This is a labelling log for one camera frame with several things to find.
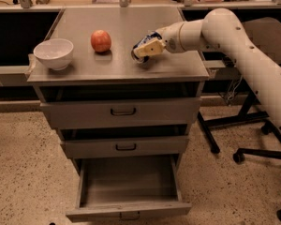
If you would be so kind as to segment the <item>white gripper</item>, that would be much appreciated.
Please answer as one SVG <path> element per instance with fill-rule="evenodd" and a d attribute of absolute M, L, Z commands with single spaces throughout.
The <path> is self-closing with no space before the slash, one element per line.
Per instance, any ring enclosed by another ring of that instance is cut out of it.
<path fill-rule="evenodd" d="M 163 53 L 165 48 L 170 53 L 180 53 L 182 51 L 180 44 L 181 26 L 182 24 L 177 22 L 169 26 L 158 28 L 156 32 L 162 37 L 162 40 L 153 37 L 146 42 L 142 42 L 133 49 L 133 54 L 137 58 L 155 56 Z"/>

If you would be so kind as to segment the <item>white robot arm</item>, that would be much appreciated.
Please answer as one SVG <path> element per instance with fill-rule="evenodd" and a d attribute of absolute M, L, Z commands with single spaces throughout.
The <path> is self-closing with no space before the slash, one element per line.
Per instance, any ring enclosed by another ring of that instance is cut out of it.
<path fill-rule="evenodd" d="M 207 48 L 232 60 L 281 135 L 281 67 L 256 47 L 232 11 L 216 8 L 202 20 L 158 28 L 133 47 L 131 56 L 144 63 L 164 51 L 184 53 Z"/>

